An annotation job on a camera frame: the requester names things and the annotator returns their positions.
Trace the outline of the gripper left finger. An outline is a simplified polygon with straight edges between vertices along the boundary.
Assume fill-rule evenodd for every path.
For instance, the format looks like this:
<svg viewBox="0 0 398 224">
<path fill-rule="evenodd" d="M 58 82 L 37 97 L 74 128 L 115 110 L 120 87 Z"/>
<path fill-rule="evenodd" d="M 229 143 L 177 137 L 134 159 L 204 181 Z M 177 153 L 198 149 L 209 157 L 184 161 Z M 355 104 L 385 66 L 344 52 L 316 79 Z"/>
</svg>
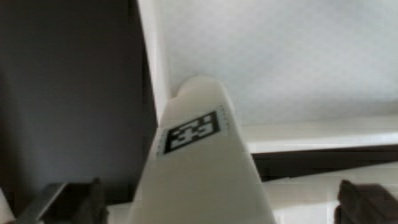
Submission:
<svg viewBox="0 0 398 224">
<path fill-rule="evenodd" d="M 101 180 L 51 183 L 26 206 L 14 224 L 106 224 Z"/>
</svg>

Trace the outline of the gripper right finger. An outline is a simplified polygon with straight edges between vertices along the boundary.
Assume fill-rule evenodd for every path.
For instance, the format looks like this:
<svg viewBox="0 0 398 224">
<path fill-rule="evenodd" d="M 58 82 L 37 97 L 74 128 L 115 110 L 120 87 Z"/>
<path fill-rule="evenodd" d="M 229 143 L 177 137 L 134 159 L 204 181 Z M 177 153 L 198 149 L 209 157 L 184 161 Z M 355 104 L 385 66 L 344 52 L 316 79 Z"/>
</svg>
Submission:
<svg viewBox="0 0 398 224">
<path fill-rule="evenodd" d="M 333 224 L 398 224 L 398 199 L 380 184 L 340 181 Z"/>
</svg>

